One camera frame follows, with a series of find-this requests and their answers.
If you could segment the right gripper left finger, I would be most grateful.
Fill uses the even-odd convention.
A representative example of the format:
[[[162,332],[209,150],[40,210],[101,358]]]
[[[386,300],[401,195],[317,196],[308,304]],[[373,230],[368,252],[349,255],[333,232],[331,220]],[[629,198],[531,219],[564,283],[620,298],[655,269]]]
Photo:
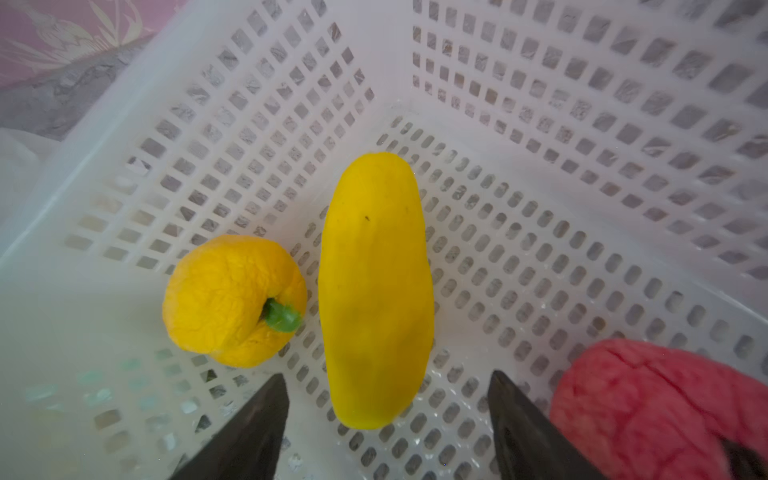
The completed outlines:
[[[272,375],[172,477],[184,480],[272,479],[280,456],[289,405],[284,377]]]

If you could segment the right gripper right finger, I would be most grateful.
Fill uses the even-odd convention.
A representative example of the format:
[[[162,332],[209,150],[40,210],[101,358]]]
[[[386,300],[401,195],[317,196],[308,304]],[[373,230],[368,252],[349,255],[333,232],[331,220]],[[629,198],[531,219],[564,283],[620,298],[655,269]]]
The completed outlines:
[[[491,374],[487,400],[503,480],[604,477],[503,371]]]

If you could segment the pink red fruit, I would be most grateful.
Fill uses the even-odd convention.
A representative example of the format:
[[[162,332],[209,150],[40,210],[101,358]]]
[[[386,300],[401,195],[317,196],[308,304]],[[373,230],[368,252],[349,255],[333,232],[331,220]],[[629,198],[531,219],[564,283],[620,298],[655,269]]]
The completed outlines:
[[[586,349],[551,422],[609,479],[764,479],[767,387],[698,354],[627,339]]]

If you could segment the yellow bell pepper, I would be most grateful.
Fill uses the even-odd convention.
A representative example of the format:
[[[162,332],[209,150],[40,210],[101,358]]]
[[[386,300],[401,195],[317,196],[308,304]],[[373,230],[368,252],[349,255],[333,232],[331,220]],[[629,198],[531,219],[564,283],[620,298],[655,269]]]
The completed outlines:
[[[176,266],[162,319],[180,349],[237,368],[273,357],[301,325],[305,280],[278,243],[223,235],[197,247]]]

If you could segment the yellow starfruit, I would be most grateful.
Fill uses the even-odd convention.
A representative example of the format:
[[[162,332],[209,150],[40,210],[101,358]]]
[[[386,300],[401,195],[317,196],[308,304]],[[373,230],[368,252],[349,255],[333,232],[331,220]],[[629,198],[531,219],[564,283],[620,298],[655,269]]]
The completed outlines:
[[[411,403],[435,332],[419,188],[393,153],[342,174],[322,232],[319,317],[332,406],[348,428],[379,429]]]

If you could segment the white perforated plastic basket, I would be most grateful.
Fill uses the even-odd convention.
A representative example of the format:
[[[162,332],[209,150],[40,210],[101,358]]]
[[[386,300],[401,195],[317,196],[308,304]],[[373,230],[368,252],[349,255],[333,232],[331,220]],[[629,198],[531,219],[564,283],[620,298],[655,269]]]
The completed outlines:
[[[60,142],[1,224],[5,479],[169,478],[274,374],[279,479],[495,479],[491,373],[546,411],[610,338],[767,378],[763,1],[5,1],[2,128]],[[418,181],[436,328],[364,432],[332,407],[318,274],[375,151]],[[308,286],[252,369],[162,325],[223,234]]]

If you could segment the white plastic bag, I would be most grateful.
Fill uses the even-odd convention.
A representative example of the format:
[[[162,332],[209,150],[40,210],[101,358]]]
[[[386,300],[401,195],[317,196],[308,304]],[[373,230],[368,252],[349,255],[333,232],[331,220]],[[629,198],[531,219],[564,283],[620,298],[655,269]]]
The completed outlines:
[[[59,145],[30,132],[1,129],[1,224],[25,203]]]

